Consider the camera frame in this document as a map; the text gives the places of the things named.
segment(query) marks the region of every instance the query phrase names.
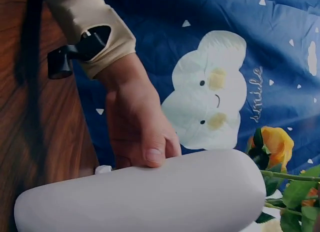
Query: fingernail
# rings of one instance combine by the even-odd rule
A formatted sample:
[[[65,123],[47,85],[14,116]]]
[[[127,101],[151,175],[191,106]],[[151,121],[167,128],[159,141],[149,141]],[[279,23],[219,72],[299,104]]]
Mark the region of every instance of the fingernail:
[[[147,161],[159,163],[163,160],[163,155],[157,149],[150,149],[146,152],[145,158]]]

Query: blue fabric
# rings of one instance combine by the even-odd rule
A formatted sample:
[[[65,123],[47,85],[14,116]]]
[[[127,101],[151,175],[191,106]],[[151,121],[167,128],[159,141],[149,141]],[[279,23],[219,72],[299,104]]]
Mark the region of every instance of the blue fabric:
[[[313,76],[308,66],[312,41],[320,56],[320,0],[264,0],[265,5],[261,0],[105,1],[136,36],[137,54],[161,102],[174,90],[172,73],[177,62],[196,50],[207,33],[224,30],[241,36],[246,54],[240,72],[247,97],[240,111],[236,148],[244,151],[257,127],[281,127],[295,143],[289,173],[307,169],[312,165],[309,159],[313,165],[320,164],[320,75]],[[186,20],[190,26],[182,27]],[[255,104],[259,86],[254,83],[258,80],[255,68],[262,70],[261,106]],[[96,111],[105,107],[106,92],[99,82],[88,80],[79,65],[74,70],[98,159],[114,166],[106,115]],[[260,110],[256,121],[252,117],[259,114],[254,105]]]

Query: black clip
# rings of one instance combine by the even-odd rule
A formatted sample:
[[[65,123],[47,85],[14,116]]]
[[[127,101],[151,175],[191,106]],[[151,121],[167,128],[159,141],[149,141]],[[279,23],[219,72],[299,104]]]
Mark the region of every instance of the black clip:
[[[71,60],[87,62],[93,59],[106,47],[110,32],[109,26],[99,26],[87,31],[79,43],[67,44],[48,53],[49,79],[58,80],[71,76],[73,73]]]

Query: rose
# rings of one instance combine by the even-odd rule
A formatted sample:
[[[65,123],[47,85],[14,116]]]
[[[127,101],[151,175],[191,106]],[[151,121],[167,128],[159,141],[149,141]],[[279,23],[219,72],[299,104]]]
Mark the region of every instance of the rose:
[[[316,188],[311,188],[307,194],[307,197],[314,197],[317,195],[318,195],[318,190]],[[301,205],[313,207],[315,205],[316,201],[317,201],[316,199],[306,199],[306,200],[302,201]]]
[[[268,168],[282,164],[281,170],[285,170],[289,160],[292,157],[294,141],[282,128],[273,128],[264,126],[261,128],[263,143],[270,151]],[[255,148],[253,137],[249,139],[251,148]]]

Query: blue blanket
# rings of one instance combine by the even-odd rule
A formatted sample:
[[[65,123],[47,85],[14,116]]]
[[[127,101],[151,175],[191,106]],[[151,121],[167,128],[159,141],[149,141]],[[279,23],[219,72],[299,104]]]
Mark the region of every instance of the blue blanket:
[[[294,140],[289,173],[320,163],[320,0],[105,1],[136,36],[184,154],[244,151],[268,125]],[[76,63],[74,70],[98,159],[114,166],[106,91]]]

